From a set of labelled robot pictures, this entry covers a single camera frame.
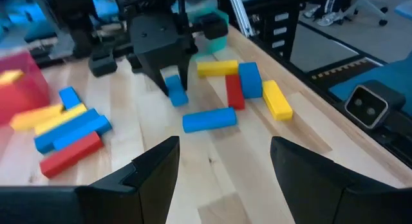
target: teal bin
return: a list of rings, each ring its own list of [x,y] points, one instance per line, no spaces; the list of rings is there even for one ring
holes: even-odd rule
[[[187,14],[189,18],[189,22],[193,23],[195,19],[201,15],[205,15],[208,13],[214,12],[222,17],[226,24],[229,25],[229,15],[226,13],[216,9],[216,8],[202,8],[197,11],[189,12]],[[197,36],[196,37],[196,45],[199,48],[199,52],[195,55],[197,57],[201,57],[204,55],[210,55],[216,51],[222,50],[226,47],[227,43],[227,36],[217,38],[215,40],[208,40],[205,36]]]

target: wood grain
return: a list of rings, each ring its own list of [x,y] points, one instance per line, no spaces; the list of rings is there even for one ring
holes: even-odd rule
[[[196,62],[229,59],[256,61],[263,80],[279,84],[293,119],[275,121],[257,98],[236,112],[236,126],[185,134],[183,115],[227,106],[224,77],[199,79]],[[376,180],[412,186],[409,168],[233,28],[224,50],[192,58],[186,106],[173,107],[145,75],[132,74],[126,60],[117,63],[116,73],[98,79],[87,59],[43,70],[53,103],[61,88],[73,86],[88,108],[110,119],[105,148],[48,180],[39,169],[43,156],[35,150],[33,132],[0,127],[0,185],[89,184],[178,135],[180,170],[167,223],[294,223],[270,161],[270,140],[277,135]],[[176,72],[169,68],[164,75]]]

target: red bin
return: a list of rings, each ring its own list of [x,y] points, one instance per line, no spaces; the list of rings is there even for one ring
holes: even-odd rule
[[[0,73],[18,69],[24,73],[20,79],[0,86],[0,124],[8,123],[16,113],[50,104],[46,79],[29,52],[0,59]]]

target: yellow block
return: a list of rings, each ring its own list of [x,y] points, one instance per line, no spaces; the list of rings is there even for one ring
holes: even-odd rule
[[[199,77],[233,75],[238,73],[238,66],[236,60],[198,62],[198,75]]]
[[[6,70],[0,73],[0,85],[11,84],[23,75],[21,70]]]
[[[87,108],[85,107],[84,104],[79,104],[73,108],[71,108],[68,111],[63,112],[61,115],[51,118],[47,121],[45,121],[42,124],[39,124],[34,127],[34,132],[36,135],[41,135],[54,127],[59,126],[60,124],[63,124],[72,118],[77,117],[78,115],[81,115],[82,113],[86,112]]]
[[[275,120],[292,118],[292,108],[274,80],[263,82],[263,99]]]
[[[63,104],[57,104],[15,114],[10,121],[10,126],[16,131],[33,128],[49,118],[58,116],[63,108]]]

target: sneaker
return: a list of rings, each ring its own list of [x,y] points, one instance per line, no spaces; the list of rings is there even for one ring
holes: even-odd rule
[[[321,7],[320,5],[316,5],[314,8],[312,8],[312,9],[310,9],[310,10],[308,10],[308,11],[305,11],[305,12],[303,13],[303,17],[308,18],[308,19],[312,18],[312,17],[314,16],[315,12],[316,12],[320,7]]]
[[[331,24],[333,24],[333,22],[335,22],[337,20],[337,18],[339,17],[339,14],[336,12],[331,12],[329,14],[326,14],[322,17],[322,19],[320,19],[319,21],[317,21],[317,24],[319,26],[329,26]]]

